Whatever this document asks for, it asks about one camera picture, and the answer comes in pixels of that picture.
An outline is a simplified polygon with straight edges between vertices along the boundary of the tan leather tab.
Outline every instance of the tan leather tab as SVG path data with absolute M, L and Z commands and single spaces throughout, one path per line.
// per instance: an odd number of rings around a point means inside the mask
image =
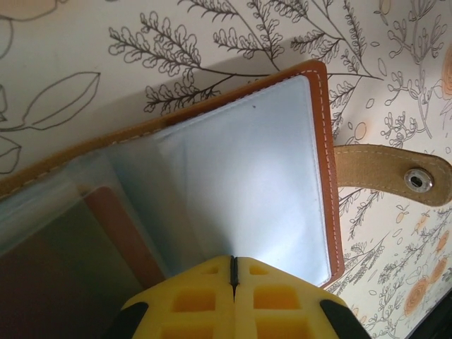
M 376 189 L 429 206 L 452 200 L 452 166 L 440 157 L 382 145 L 338 146 L 334 153 L 338 186 Z M 416 167 L 433 177 L 428 192 L 414 192 L 405 183 L 405 173 Z

